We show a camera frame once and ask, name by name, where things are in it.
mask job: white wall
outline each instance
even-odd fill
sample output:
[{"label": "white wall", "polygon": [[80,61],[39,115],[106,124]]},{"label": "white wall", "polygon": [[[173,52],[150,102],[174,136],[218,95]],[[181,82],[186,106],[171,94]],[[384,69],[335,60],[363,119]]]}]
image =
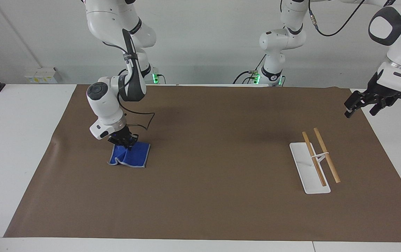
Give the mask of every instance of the white wall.
[{"label": "white wall", "polygon": [[[138,0],[135,6],[157,32],[157,44],[147,52],[169,83],[230,83],[263,56],[260,34],[282,27],[278,0]],[[326,33],[338,29],[355,7],[312,4]],[[56,67],[66,83],[92,83],[122,69],[121,54],[89,32],[79,0],[0,0],[0,9],[38,62]],[[386,54],[367,34],[377,10],[364,5],[332,38],[317,34],[306,16],[306,44],[285,52],[286,85],[364,87]],[[0,79],[7,83],[23,83],[24,67],[37,66],[15,38],[0,15]]]}]

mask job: white tabletop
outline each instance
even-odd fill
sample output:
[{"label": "white tabletop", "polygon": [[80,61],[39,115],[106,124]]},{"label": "white tabletop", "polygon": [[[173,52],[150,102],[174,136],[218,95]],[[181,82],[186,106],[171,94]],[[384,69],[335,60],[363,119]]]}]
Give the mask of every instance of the white tabletop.
[{"label": "white tabletop", "polygon": [[[0,93],[0,251],[27,252],[40,248],[40,251],[312,252],[315,247],[315,251],[328,252],[336,251],[336,246],[339,251],[385,251],[384,246],[389,247],[389,244],[373,243],[1,238],[74,88],[75,85],[7,85]],[[401,176],[401,100],[375,117],[368,110],[364,109],[364,113]]]}]

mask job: folded blue towel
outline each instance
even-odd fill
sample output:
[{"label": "folded blue towel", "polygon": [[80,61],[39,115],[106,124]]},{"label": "folded blue towel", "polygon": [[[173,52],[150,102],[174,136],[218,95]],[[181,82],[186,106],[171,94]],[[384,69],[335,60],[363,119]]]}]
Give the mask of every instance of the folded blue towel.
[{"label": "folded blue towel", "polygon": [[111,166],[122,164],[133,168],[144,168],[150,148],[151,145],[145,142],[136,142],[131,150],[124,146],[114,145],[109,164]]}]

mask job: wooden handle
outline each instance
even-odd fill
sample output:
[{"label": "wooden handle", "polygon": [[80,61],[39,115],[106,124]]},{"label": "wooden handle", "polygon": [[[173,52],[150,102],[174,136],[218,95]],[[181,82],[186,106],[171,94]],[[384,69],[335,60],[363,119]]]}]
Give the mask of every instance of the wooden handle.
[{"label": "wooden handle", "polygon": [[326,161],[328,162],[328,166],[330,167],[331,172],[333,173],[334,180],[336,183],[340,183],[340,177],[338,175],[338,172],[336,171],[336,168],[334,167],[333,161],[331,160],[331,156],[326,149],[325,143],[323,142],[322,136],[320,135],[319,129],[314,128],[314,132],[316,133],[317,139],[319,140],[320,147],[322,147],[322,150],[325,154]]},{"label": "wooden handle", "polygon": [[308,138],[308,135],[306,134],[306,132],[303,131],[302,133],[303,133],[303,138],[305,139],[305,142],[306,142],[306,146],[308,147],[309,155],[311,156],[312,163],[314,164],[314,167],[316,168],[317,175],[319,175],[322,186],[325,187],[326,186],[325,178],[323,177],[322,171],[320,171],[319,163],[317,163],[317,158],[313,157],[314,151],[312,151],[311,142],[309,142],[309,138]]}]

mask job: blue cloth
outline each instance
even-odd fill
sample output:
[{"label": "blue cloth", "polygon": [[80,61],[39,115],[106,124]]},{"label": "blue cloth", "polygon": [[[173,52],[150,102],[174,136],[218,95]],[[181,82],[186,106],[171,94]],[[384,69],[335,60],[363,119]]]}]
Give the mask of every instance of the blue cloth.
[{"label": "blue cloth", "polygon": [[133,168],[144,168],[151,145],[145,142],[136,142],[131,150],[124,146],[114,145],[109,164],[116,166],[122,164]]}]

